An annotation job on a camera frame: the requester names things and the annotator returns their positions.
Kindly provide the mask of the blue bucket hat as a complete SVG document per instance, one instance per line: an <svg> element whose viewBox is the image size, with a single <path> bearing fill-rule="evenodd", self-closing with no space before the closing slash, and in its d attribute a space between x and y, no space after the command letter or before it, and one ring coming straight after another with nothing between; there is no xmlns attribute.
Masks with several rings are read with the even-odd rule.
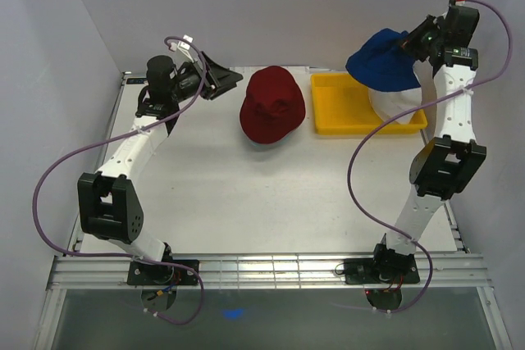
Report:
<svg viewBox="0 0 525 350"><path fill-rule="evenodd" d="M382 29L351 55L345 69L366 87L383 92L398 93L421 87L414 74L415 59L404 52L399 41L409 33Z"/></svg>

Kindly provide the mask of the maroon bucket hat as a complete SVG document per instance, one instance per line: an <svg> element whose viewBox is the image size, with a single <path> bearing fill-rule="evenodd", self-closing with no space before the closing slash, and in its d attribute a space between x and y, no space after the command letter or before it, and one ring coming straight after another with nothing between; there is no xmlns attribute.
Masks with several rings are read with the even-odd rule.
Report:
<svg viewBox="0 0 525 350"><path fill-rule="evenodd" d="M277 143L299 128L305 116L304 96L287 69L269 66L250 77L240 108L240 126L249 140Z"/></svg>

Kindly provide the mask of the white bucket hat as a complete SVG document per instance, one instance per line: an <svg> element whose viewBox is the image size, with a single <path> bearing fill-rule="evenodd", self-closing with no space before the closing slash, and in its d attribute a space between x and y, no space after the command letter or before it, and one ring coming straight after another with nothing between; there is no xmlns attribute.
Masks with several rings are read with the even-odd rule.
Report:
<svg viewBox="0 0 525 350"><path fill-rule="evenodd" d="M415 61L409 69L402 67L398 75L381 77L367 88L368 99L381 120L421 106L431 95L431 66Z"/></svg>

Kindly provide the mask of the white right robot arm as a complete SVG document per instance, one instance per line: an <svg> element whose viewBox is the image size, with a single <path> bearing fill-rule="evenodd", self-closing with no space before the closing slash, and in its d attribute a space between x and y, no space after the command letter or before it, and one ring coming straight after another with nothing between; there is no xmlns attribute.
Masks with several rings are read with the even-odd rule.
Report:
<svg viewBox="0 0 525 350"><path fill-rule="evenodd" d="M486 158L486 147L476 141L472 126L472 90L478 52L469 44L479 11L464 0L450 0L444 16L428 16L397 48L432 66L437 94L443 97L441 118L434 137L413 159L411 189L393 229L375 247L372 276L389 282L409 268L421 237L436 211L461 193Z"/></svg>

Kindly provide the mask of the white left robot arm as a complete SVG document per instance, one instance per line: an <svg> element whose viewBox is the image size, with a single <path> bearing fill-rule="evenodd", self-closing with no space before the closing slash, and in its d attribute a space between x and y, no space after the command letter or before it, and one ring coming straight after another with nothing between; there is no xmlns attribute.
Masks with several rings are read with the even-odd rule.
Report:
<svg viewBox="0 0 525 350"><path fill-rule="evenodd" d="M174 265L165 258L168 245L144 229L144 211L134 182L175 128L183 102L195 96L214 100L242 79L241 74L210 58L203 66L192 57L181 66L165 55L149 59L130 129L132 135L122 140L96 172L84 173L78 180L83 232L113 243L134 257L148 259L145 273L156 284L172 278Z"/></svg>

